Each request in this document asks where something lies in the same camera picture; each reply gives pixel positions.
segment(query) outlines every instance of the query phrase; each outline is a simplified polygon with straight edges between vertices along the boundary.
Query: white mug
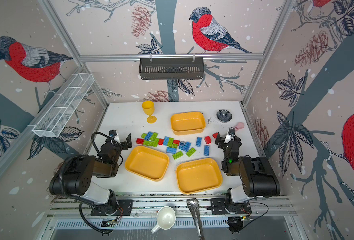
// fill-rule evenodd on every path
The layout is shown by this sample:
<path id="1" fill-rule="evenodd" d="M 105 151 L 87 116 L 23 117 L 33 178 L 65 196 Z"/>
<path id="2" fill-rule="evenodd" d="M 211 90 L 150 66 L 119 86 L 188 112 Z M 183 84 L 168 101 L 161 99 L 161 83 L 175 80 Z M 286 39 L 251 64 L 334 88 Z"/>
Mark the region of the white mug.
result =
<path id="1" fill-rule="evenodd" d="M 157 213 L 157 224 L 152 228 L 152 233 L 157 232 L 160 228 L 168 230 L 173 227 L 176 221 L 176 213 L 169 206 L 162 207 Z"/>

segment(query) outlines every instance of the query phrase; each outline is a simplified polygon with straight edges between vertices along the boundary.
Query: metal shelf basket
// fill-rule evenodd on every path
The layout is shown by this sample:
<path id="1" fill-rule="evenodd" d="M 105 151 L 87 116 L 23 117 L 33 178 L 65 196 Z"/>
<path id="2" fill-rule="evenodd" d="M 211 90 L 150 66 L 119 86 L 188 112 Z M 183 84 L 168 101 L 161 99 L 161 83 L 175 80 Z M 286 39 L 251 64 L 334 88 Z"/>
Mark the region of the metal shelf basket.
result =
<path id="1" fill-rule="evenodd" d="M 93 82 L 94 78 L 89 73 L 74 74 L 64 92 L 55 94 L 59 95 L 58 99 L 37 123 L 33 132 L 39 137 L 58 137 Z"/>
<path id="2" fill-rule="evenodd" d="M 141 79 L 202 79 L 203 58 L 141 58 Z"/>

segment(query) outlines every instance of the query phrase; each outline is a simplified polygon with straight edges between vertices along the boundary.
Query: yellow goblet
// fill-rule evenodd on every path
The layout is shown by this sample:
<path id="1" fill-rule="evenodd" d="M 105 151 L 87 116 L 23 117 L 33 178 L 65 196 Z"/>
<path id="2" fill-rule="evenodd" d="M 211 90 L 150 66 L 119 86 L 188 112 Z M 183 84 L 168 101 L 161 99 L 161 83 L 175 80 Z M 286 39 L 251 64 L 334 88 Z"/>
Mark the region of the yellow goblet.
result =
<path id="1" fill-rule="evenodd" d="M 146 115 L 149 115 L 147 121 L 148 123 L 155 123 L 157 118 L 152 116 L 154 113 L 154 103 L 152 101 L 145 101 L 142 103 L 142 109 Z"/>

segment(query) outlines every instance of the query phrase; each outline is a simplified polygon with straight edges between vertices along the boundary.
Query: mug handle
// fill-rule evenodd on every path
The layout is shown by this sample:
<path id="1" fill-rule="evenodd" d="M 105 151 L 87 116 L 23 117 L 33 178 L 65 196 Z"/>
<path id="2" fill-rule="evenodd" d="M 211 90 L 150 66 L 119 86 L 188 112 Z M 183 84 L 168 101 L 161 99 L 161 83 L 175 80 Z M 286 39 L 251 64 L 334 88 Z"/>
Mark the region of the mug handle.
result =
<path id="1" fill-rule="evenodd" d="M 156 224 L 153 228 L 152 228 L 152 233 L 157 232 L 160 229 L 160 226 L 158 224 Z"/>

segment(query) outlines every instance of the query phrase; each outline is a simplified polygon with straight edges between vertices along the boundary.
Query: gray floor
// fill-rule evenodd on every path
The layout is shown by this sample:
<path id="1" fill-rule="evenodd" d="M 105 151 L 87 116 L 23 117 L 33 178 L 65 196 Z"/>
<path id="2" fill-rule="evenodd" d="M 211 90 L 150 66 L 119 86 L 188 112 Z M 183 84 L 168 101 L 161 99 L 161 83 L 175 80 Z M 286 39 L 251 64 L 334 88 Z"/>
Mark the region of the gray floor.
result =
<path id="1" fill-rule="evenodd" d="M 262 217 L 251 223 L 240 234 L 232 234 L 228 228 L 204 228 L 205 240 L 253 240 L 253 239 L 292 239 L 284 217 Z M 150 229 L 115 230 L 110 236 L 101 236 L 94 230 L 55 230 L 51 240 L 197 240 L 195 228 L 175 228 L 158 230 L 151 234 Z"/>

